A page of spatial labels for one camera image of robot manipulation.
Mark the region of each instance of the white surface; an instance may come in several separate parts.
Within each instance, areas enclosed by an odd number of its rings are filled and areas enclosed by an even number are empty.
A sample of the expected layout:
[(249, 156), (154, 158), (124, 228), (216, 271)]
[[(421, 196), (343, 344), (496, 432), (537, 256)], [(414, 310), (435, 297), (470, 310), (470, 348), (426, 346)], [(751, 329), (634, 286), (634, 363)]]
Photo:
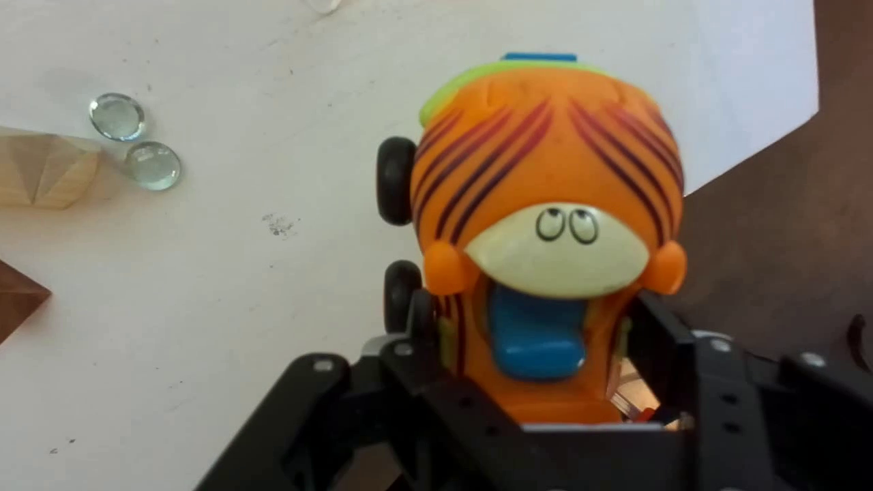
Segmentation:
[(0, 256), (54, 290), (0, 344), (2, 491), (190, 489), (285, 365), (380, 333), (414, 256), (376, 218), (375, 149), (447, 77), (578, 51), (656, 93), (690, 188), (817, 113), (811, 0), (2, 0), (0, 122), (94, 137), (137, 96), (188, 164), (106, 173), (68, 213), (0, 209)]

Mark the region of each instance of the toy car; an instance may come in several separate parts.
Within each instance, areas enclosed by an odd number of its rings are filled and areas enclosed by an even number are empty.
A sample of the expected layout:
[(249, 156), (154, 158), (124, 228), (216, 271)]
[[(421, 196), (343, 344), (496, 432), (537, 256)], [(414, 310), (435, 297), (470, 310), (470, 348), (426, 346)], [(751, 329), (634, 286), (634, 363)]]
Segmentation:
[(507, 54), (447, 81), (421, 125), (376, 162), (380, 216), (422, 250), (384, 272), (388, 329), (435, 336), (523, 425), (619, 423), (624, 306), (684, 279), (658, 103), (572, 54)]

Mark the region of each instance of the toy eye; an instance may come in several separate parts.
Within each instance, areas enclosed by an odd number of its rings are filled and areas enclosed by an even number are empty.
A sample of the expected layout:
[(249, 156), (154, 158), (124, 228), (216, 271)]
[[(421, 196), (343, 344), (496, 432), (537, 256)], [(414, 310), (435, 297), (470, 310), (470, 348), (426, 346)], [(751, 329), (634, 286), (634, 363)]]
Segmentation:
[(537, 218), (537, 237), (557, 239), (564, 231), (564, 213), (560, 208), (545, 208)]
[(570, 216), (570, 231), (578, 242), (594, 242), (597, 239), (597, 222), (590, 209), (572, 209)]

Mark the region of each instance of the black wheel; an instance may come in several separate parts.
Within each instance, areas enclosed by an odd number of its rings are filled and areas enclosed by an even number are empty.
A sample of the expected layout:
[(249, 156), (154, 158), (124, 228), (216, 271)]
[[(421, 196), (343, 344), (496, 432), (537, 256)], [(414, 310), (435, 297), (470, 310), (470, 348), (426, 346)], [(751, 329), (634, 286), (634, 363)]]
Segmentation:
[(380, 216), (388, 224), (405, 227), (411, 222), (410, 179), (414, 164), (414, 141), (394, 137), (380, 145), (376, 200)]
[(437, 297), (428, 290), (418, 290), (410, 299), (406, 333), (418, 340), (437, 340)]
[(421, 271), (411, 261), (394, 261), (384, 271), (384, 329), (406, 333), (411, 295), (421, 290)]

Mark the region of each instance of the toy mouth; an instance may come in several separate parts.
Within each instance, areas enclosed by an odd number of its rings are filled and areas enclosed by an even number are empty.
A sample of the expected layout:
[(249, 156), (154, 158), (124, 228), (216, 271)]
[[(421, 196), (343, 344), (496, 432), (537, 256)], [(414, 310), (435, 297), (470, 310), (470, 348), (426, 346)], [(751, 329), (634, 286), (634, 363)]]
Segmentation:
[(491, 351), (514, 378), (572, 376), (587, 358), (582, 327), (590, 299), (536, 297), (506, 283), (489, 290)]

